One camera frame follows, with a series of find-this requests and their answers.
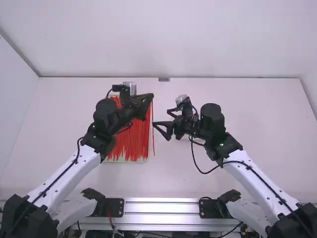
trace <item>black mounting bracket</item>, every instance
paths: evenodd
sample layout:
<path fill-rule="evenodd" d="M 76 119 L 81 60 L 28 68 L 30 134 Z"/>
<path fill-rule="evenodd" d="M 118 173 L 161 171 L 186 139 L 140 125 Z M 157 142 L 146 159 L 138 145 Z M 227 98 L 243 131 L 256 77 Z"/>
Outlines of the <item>black mounting bracket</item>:
<path fill-rule="evenodd" d="M 92 213 L 92 217 L 108 217 L 108 211 L 111 217 L 123 217 L 124 199 L 123 198 L 106 198 L 102 193 L 87 188 L 82 191 L 84 197 L 97 200 L 97 205 Z"/>
<path fill-rule="evenodd" d="M 241 193 L 236 190 L 230 190 L 217 199 L 202 197 L 199 199 L 199 216 L 202 219 L 211 218 L 231 218 L 226 203 L 235 202 L 241 198 Z"/>
<path fill-rule="evenodd" d="M 104 201 L 97 203 L 92 217 L 108 217 L 108 211 L 111 217 L 123 217 L 124 199 L 123 198 L 105 198 Z"/>

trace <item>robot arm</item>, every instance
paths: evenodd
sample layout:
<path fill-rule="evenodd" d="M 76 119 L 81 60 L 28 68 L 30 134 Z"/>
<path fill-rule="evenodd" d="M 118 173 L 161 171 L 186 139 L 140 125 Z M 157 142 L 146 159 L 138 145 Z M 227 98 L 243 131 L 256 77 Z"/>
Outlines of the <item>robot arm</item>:
<path fill-rule="evenodd" d="M 0 238 L 55 238 L 80 218 L 91 215 L 97 198 L 85 191 L 72 202 L 62 204 L 66 196 L 114 148 L 115 135 L 133 119 L 144 120 L 152 102 L 152 93 L 131 95 L 130 87 L 113 85 L 120 92 L 122 107 L 105 98 L 96 105 L 94 122 L 78 139 L 77 151 L 48 180 L 27 196 L 13 195 L 4 205 Z"/>
<path fill-rule="evenodd" d="M 317 236 L 317 208 L 312 204 L 302 205 L 273 183 L 243 150 L 242 145 L 224 126 L 224 116 L 217 104 L 205 104 L 199 115 L 187 95 L 176 99 L 177 107 L 167 110 L 173 121 L 154 122 L 156 128 L 168 141 L 175 134 L 180 140 L 185 134 L 205 140 L 204 148 L 208 157 L 216 161 L 235 177 L 259 203 L 265 215 L 264 223 L 251 221 L 254 216 L 246 214 L 243 207 L 235 218 L 246 224 L 255 224 L 255 229 L 263 237 L 269 238 L 311 238 Z M 233 204 L 228 205 L 232 211 Z"/>

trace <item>wooden brush board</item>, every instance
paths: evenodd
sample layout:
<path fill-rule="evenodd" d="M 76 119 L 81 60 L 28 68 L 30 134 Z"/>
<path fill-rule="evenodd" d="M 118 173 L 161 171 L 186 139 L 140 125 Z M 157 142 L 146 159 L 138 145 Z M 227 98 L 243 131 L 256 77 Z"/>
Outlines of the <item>wooden brush board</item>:
<path fill-rule="evenodd" d="M 118 94 L 115 93 L 110 93 L 109 97 L 118 97 Z M 131 161 L 131 160 L 125 160 L 125 155 L 123 154 L 123 156 L 119 156 L 118 160 L 114 160 L 114 159 L 108 159 L 108 157 L 103 161 L 103 163 L 144 163 L 146 162 L 149 157 L 151 156 L 151 154 L 154 154 L 154 149 L 153 149 L 153 130 L 152 130 L 152 116 L 150 116 L 150 133 L 149 133 L 149 156 L 147 158 L 143 158 L 140 157 L 138 158 L 137 161 Z"/>

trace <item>red straw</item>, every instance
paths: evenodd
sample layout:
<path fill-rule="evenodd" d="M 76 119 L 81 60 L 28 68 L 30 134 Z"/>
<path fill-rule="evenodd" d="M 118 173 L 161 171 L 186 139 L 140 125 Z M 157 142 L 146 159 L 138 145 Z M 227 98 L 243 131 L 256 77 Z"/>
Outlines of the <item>red straw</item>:
<path fill-rule="evenodd" d="M 121 108 L 120 98 L 111 97 L 115 100 L 117 107 Z M 119 157 L 125 157 L 125 161 L 136 162 L 142 158 L 146 160 L 149 156 L 150 143 L 150 122 L 151 112 L 153 120 L 153 104 L 149 107 L 145 121 L 133 120 L 133 125 L 126 131 L 115 136 L 117 144 L 107 160 L 118 161 Z M 153 134 L 153 151 L 154 151 L 154 134 Z"/>

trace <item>white enclosure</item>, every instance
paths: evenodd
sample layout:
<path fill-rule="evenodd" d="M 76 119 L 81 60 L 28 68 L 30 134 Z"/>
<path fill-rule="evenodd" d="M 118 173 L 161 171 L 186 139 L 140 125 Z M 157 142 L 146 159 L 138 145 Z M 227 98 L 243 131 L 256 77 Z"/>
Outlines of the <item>white enclosure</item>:
<path fill-rule="evenodd" d="M 40 76 L 299 77 L 317 112 L 315 0 L 2 0 Z"/>
<path fill-rule="evenodd" d="M 126 78 L 41 79 L 0 181 L 1 195 L 25 194 L 42 183 L 76 149 L 76 140 L 92 121 L 96 102 L 112 84 Z M 171 119 L 177 95 L 187 93 L 200 108 L 222 106 L 226 127 L 253 160 L 278 185 L 301 200 L 316 200 L 317 123 L 298 79 L 155 78 L 137 79 L 138 92 L 153 92 L 154 119 Z M 224 170 L 203 176 L 194 167 L 190 143 L 167 142 L 155 131 L 156 156 L 144 164 L 101 164 L 75 192 L 92 187 L 106 196 L 219 196 L 241 185 Z M 216 164 L 195 148 L 199 165 Z"/>
<path fill-rule="evenodd" d="M 0 178 L 38 80 L 0 35 Z"/>
<path fill-rule="evenodd" d="M 111 85 L 133 80 L 155 94 L 155 120 L 171 119 L 166 109 L 183 93 L 197 108 L 220 104 L 254 162 L 290 195 L 317 202 L 316 22 L 313 0 L 1 1 L 0 199 L 45 181 Z M 224 170 L 199 174 L 186 137 L 167 142 L 155 131 L 155 143 L 146 163 L 102 164 L 74 193 L 244 193 Z M 203 148 L 195 154 L 203 170 L 216 165 Z"/>

